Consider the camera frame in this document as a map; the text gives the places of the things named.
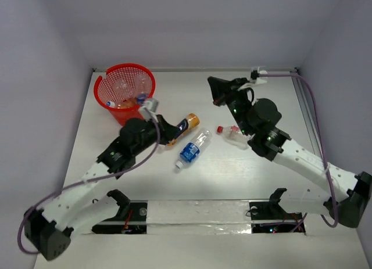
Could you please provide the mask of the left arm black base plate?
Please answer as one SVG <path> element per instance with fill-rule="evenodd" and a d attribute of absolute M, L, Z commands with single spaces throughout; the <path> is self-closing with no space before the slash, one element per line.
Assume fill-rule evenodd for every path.
<path fill-rule="evenodd" d="M 146 234 L 148 202 L 131 202 L 125 215 L 117 215 L 106 219 L 92 228 L 95 234 Z"/>

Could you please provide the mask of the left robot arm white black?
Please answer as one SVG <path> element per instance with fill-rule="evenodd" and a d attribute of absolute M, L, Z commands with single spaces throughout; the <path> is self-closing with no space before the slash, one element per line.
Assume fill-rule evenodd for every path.
<path fill-rule="evenodd" d="M 24 214 L 19 234 L 24 235 L 47 261 L 57 259 L 71 240 L 107 218 L 128 215 L 130 199 L 114 187 L 116 181 L 152 157 L 136 157 L 148 148 L 156 150 L 175 139 L 179 128 L 162 115 L 132 118 L 119 136 L 97 157 L 81 180 L 52 192 Z"/>

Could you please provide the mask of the clear bottle with white cap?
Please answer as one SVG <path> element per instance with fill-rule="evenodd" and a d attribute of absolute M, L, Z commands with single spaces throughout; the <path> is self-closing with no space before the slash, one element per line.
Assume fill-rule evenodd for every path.
<path fill-rule="evenodd" d="M 134 98 L 135 89 L 123 78 L 118 78 L 113 84 L 113 90 L 118 95 L 124 99 Z"/>

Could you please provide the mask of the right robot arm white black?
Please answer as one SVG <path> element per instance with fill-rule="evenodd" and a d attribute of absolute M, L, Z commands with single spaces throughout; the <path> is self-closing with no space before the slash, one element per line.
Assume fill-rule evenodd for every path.
<path fill-rule="evenodd" d="M 215 106 L 226 105 L 237 126 L 249 136 L 247 144 L 260 157 L 282 165 L 317 185 L 325 195 L 311 196 L 309 191 L 300 199 L 278 188 L 271 195 L 267 210 L 272 217 L 286 213 L 329 215 L 338 224 L 357 228 L 371 198 L 371 175 L 345 171 L 300 146 L 286 132 L 277 128 L 282 118 L 276 104 L 267 98 L 253 101 L 247 78 L 231 81 L 208 77 Z"/>

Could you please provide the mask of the clear bottle with red cap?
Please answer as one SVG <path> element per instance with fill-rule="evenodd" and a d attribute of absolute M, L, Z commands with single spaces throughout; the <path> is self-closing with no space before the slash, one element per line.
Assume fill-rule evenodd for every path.
<path fill-rule="evenodd" d="M 249 136 L 244 135 L 237 126 L 218 126 L 216 132 L 222 136 L 227 143 L 232 144 L 242 150 L 248 149 L 249 147 Z"/>

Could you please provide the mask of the small orange juice bottle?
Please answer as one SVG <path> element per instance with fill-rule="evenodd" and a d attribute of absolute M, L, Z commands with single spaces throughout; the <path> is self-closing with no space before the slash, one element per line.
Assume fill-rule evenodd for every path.
<path fill-rule="evenodd" d="M 126 100 L 116 102 L 115 108 L 116 109 L 129 109 L 132 107 L 137 106 L 137 99 L 136 98 L 128 98 Z"/>

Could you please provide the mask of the orange bottle with blue label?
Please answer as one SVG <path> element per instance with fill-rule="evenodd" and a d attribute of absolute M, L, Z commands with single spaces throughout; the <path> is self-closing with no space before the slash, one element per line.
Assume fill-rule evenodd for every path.
<path fill-rule="evenodd" d="M 166 146 L 173 146 L 179 140 L 183 139 L 186 135 L 188 135 L 194 128 L 196 128 L 200 124 L 200 120 L 197 115 L 194 113 L 190 113 L 186 118 L 181 120 L 178 125 L 178 131 L 174 138 L 166 144 Z"/>

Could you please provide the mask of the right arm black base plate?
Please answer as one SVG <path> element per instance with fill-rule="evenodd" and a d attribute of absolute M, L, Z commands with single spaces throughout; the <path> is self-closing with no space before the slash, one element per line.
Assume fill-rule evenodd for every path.
<path fill-rule="evenodd" d="M 270 202 L 250 202 L 245 215 L 251 219 L 253 234 L 305 233 L 302 213 L 287 213 L 278 204 Z"/>

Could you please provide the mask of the clear ribbed plastic bottle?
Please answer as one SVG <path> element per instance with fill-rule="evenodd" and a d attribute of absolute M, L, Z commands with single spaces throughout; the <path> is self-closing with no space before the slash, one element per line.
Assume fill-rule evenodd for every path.
<path fill-rule="evenodd" d="M 149 94 L 152 88 L 151 78 L 147 74 L 137 74 L 134 77 L 137 96 Z"/>

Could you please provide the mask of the clear bottle blue label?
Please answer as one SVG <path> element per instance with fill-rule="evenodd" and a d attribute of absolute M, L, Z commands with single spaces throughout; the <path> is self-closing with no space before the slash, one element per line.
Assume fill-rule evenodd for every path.
<path fill-rule="evenodd" d="M 137 105 L 140 105 L 146 100 L 147 94 L 142 94 L 142 95 L 136 96 L 135 98 L 137 99 Z M 120 101 L 107 101 L 105 105 L 111 108 L 115 108 L 116 102 L 120 102 Z"/>
<path fill-rule="evenodd" d="M 181 150 L 175 163 L 177 169 L 183 169 L 194 163 L 199 155 L 210 145 L 212 133 L 202 128 Z"/>

